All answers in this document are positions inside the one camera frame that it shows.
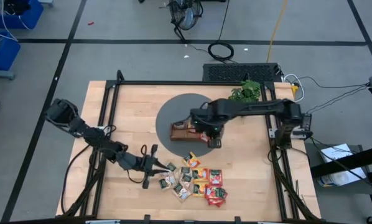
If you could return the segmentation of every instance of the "red snack packet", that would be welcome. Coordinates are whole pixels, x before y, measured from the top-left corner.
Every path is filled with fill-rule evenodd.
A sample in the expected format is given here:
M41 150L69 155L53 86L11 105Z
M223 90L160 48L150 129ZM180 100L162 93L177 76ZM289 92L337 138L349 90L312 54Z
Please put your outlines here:
M228 196L226 191L218 186L206 185L205 186L205 198L206 199L222 199L224 200Z
M209 199L208 204L209 205L216 205L218 208L221 207L221 205L225 202L223 199Z
M223 185L222 170L210 169L210 175L208 177L208 181L210 185L222 186Z

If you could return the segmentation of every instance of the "concrete floor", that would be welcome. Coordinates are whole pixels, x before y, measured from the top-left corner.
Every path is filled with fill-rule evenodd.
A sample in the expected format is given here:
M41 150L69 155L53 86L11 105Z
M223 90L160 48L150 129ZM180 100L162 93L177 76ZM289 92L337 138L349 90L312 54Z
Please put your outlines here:
M203 64L215 63L191 47L155 41L177 39L169 12L159 9L165 2L54 0L54 7L45 8L34 30L13 31L21 40L11 68L17 78L0 79L0 220L52 82L58 82L54 98L66 98L82 108L88 82L114 79L117 69L127 80L201 80ZM353 2L372 40L372 0ZM218 38L226 4L203 5L205 13L185 32L187 39ZM269 40L281 6L281 0L232 0L222 39ZM81 17L76 32L71 33L77 11ZM75 44L66 44L68 38ZM99 44L80 44L88 39ZM125 44L121 40L134 41ZM271 62L280 64L284 73L311 76L322 85L356 85L372 76L372 56L347 0L289 1L276 40L289 41L272 48ZM63 54L68 48L68 55ZM266 44L250 41L234 48L237 62L266 60ZM303 110L347 91L323 90L310 80L302 83L306 90L300 102ZM371 148L371 94L361 91L314 113L312 129L317 139L329 144ZM44 125L12 221L55 215L72 143L71 136ZM364 223L372 215L367 195L320 193L318 199L322 216L329 221Z

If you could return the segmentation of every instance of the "wooden tabletop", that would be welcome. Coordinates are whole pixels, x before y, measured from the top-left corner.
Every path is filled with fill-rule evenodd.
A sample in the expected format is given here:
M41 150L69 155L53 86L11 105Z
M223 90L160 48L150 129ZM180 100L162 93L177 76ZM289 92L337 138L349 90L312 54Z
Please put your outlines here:
M275 83L275 87L277 98L293 97L288 83ZM158 144L156 156L160 161L172 161L181 166L181 157L169 152L157 137L155 123L161 106L184 93L198 93L211 99L227 98L232 88L234 86L121 85L114 119L117 130L111 138L127 144L128 152L136 156L140 156L143 144L147 144L148 150L153 144ZM89 84L81 116L90 126L97 125L104 90L105 82L93 81ZM170 190L161 191L157 177L151 178L149 189L144 190L141 184L132 183L117 163L108 162L98 218L143 219L145 214L149 214L152 220L232 221L235 216L240 216L242 221L280 221L273 168L267 160L269 141L266 129L264 116L235 118L226 124L222 148L199 157L201 166L223 170L223 188L228 196L221 208L208 206L204 198L196 197L189 197L180 203ZM292 145L305 151L303 141L293 140ZM84 140L76 139L71 158L85 146ZM91 149L82 154L70 169L65 192L66 209L85 186L90 152ZM320 217L306 155L297 151L287 153L294 183L299 181L301 198L313 214ZM131 171L130 175L140 180L143 173ZM94 196L95 191L92 190L90 202ZM286 194L284 200L288 217L292 217ZM91 213L91 208L90 203L88 213Z

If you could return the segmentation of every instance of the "blue bin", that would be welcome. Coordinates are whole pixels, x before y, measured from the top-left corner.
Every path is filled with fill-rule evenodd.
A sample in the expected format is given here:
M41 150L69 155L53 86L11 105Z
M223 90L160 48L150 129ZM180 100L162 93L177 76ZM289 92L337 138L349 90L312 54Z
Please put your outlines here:
M44 8L38 0L19 0L28 1L31 8L26 10L23 15L21 15L21 20L19 16L4 15L5 25L8 29L26 29L23 23L29 28L33 29L39 20ZM2 23L2 16L0 15L0 29L4 29L4 24Z
M0 31L1 35L11 37L6 31ZM20 44L14 40L0 37L0 70L8 71L17 53L20 50Z

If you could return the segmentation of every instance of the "potted plant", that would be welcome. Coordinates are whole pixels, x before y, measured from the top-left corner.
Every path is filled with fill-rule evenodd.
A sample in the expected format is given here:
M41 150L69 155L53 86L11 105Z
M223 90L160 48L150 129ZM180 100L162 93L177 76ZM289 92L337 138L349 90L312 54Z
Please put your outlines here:
M231 90L231 96L229 100L235 100L239 102L257 102L261 96L261 84L245 80L241 81L241 88L234 88Z

